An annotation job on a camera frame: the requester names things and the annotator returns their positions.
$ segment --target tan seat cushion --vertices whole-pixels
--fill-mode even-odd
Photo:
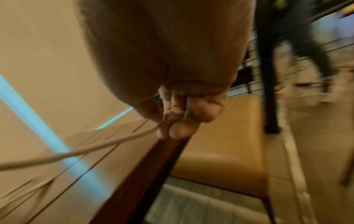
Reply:
[[[171,176],[256,197],[267,197],[260,97],[229,98],[225,111],[202,124]]]

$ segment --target table top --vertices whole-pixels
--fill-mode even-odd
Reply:
[[[65,143],[75,150],[155,125],[137,121],[78,134]],[[187,142],[162,141],[150,134],[84,156],[2,173],[0,192],[29,179],[31,186],[54,180],[3,207],[0,224],[141,223]],[[50,154],[47,149],[39,156]]]

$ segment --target hand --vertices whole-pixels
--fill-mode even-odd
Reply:
[[[81,0],[80,10],[104,82],[143,117],[166,121],[160,138],[190,137],[224,110],[254,1]]]

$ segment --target blurred person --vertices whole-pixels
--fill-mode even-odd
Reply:
[[[141,116],[166,121],[160,138],[190,137],[224,110],[245,56],[254,0],[78,3],[103,81]]]
[[[256,24],[263,33],[269,32],[270,51],[281,41],[288,40],[296,56],[307,56],[314,62],[323,82],[322,101],[329,101],[334,70],[327,53],[314,40],[311,27],[312,9],[321,3],[319,0],[258,0]]]

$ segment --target wall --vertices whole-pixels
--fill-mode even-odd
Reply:
[[[71,0],[0,1],[0,74],[62,139],[128,108],[100,82]],[[3,102],[0,113],[1,154],[42,147]]]

